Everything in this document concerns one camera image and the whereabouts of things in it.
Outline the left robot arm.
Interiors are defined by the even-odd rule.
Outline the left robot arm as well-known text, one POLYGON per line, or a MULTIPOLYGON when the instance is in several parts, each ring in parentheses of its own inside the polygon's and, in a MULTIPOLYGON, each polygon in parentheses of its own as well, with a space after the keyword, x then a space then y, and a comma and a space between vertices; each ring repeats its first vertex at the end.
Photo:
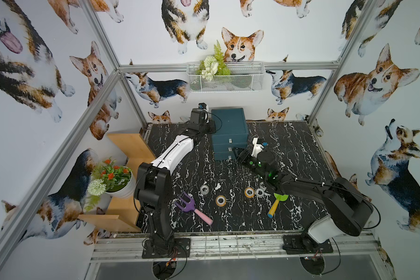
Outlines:
POLYGON ((173 192, 171 174, 204 136, 216 131, 213 119, 201 124, 189 121, 161 156, 138 167, 133 198, 140 203, 136 210, 148 218, 151 239, 172 242, 173 230, 169 221, 173 192))

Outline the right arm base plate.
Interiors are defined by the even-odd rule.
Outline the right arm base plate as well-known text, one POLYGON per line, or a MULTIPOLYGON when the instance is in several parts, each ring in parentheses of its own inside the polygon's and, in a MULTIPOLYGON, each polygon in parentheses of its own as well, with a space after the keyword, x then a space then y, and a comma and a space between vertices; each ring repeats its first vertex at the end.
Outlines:
POLYGON ((306 234, 283 235, 282 248, 287 254, 316 254, 333 253, 334 249, 331 243, 326 240, 323 243, 317 243, 306 234))

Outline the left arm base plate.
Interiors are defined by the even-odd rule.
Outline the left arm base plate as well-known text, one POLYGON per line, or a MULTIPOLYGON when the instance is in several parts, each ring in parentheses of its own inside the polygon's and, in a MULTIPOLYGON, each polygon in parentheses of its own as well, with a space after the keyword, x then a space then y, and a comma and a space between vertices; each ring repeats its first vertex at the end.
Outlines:
POLYGON ((191 239, 172 238, 170 240, 147 239, 143 245, 142 259, 188 258, 190 256, 191 239))

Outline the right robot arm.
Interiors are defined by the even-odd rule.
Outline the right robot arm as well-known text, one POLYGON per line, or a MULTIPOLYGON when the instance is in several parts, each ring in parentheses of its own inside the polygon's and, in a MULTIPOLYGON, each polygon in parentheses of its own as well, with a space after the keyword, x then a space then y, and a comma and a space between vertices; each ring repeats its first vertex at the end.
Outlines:
POLYGON ((372 203, 345 178, 327 182, 297 178, 279 171, 274 154, 268 150, 254 156, 247 149, 233 150, 236 160, 258 175, 276 194, 302 197, 324 205, 328 214, 301 234, 302 245, 306 247, 316 247, 341 234, 359 236, 373 213, 372 203))

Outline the teal drawer cabinet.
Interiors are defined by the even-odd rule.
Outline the teal drawer cabinet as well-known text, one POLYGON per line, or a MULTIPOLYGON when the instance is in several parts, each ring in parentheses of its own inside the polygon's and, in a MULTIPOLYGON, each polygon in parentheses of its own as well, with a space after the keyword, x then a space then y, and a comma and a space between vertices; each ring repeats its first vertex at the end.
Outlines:
POLYGON ((247 148, 249 130, 242 108, 212 109, 217 132, 211 135, 216 161, 235 159, 233 148, 247 148))

